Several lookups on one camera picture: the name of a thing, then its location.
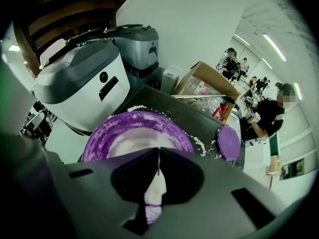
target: black handle slot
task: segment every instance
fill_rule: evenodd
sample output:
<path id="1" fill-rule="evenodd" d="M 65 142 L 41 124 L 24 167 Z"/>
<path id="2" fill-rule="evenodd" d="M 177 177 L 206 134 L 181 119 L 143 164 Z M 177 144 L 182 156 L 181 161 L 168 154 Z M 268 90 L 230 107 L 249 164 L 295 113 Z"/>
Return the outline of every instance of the black handle slot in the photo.
<path id="1" fill-rule="evenodd" d="M 103 99 L 106 97 L 106 95 L 111 91 L 111 89 L 113 89 L 113 87 L 118 82 L 119 82 L 118 78 L 113 76 L 113 78 L 107 84 L 105 84 L 103 88 L 101 88 L 101 90 L 99 92 L 99 97 L 100 97 L 101 101 L 103 101 Z"/>

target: floor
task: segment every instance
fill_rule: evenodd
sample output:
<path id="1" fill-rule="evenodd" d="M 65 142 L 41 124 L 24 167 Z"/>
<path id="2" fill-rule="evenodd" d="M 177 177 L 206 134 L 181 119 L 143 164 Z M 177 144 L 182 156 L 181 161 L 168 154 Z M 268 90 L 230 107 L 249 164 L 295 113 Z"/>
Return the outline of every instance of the floor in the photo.
<path id="1" fill-rule="evenodd" d="M 65 164 L 77 162 L 89 137 L 78 135 L 59 119 L 53 126 L 46 148 L 59 154 Z M 266 175 L 267 161 L 264 160 L 263 148 L 263 143 L 255 143 L 254 146 L 246 148 L 244 173 L 264 187 L 270 188 L 271 176 Z"/>

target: black slot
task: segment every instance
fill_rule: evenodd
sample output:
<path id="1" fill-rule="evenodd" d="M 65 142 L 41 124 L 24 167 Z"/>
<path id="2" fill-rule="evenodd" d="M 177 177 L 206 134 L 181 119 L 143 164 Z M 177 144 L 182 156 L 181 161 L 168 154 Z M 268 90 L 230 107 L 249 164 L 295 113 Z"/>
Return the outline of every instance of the black slot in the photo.
<path id="1" fill-rule="evenodd" d="M 87 174 L 93 173 L 93 171 L 89 168 L 83 169 L 83 170 L 79 170 L 79 171 L 75 171 L 75 172 L 71 172 L 69 173 L 69 176 L 71 179 L 77 178 L 77 177 L 81 177 Z"/>
<path id="2" fill-rule="evenodd" d="M 231 194 L 257 229 L 261 229 L 275 218 L 247 189 L 234 190 Z"/>
<path id="3" fill-rule="evenodd" d="M 119 82 L 118 78 L 113 76 L 113 78 L 104 85 L 104 87 L 99 92 L 99 97 L 101 101 L 106 97 L 106 95 L 113 89 L 113 87 Z"/>

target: workbench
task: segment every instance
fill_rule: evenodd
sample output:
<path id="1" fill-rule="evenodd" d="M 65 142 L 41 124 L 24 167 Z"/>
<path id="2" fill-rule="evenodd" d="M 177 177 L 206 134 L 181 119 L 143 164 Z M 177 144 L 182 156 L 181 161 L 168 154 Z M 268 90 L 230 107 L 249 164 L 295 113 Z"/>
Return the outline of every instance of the workbench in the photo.
<path id="1" fill-rule="evenodd" d="M 195 154 L 203 154 L 201 146 L 194 140 L 194 137 L 197 137 L 205 147 L 206 153 L 203 158 L 221 158 L 216 143 L 214 142 L 218 130 L 225 126 L 219 120 L 209 117 L 185 102 L 177 100 L 149 86 L 144 86 L 127 97 L 113 114 L 117 115 L 127 112 L 128 109 L 136 106 L 144 106 L 136 110 L 157 113 L 172 120 L 188 135 Z M 243 169 L 244 160 L 245 147 L 242 143 L 239 158 L 236 161 L 230 161 L 230 163 Z"/>

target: metal tube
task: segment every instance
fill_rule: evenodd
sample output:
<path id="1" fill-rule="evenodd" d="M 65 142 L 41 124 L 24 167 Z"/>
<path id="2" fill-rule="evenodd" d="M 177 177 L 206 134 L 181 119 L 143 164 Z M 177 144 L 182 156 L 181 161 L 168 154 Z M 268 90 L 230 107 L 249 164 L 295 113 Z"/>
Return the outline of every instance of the metal tube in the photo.
<path id="1" fill-rule="evenodd" d="M 189 99 L 189 98 L 217 98 L 217 97 L 226 97 L 227 95 L 224 94 L 211 94 L 211 95 L 172 95 L 172 97 L 177 99 Z"/>

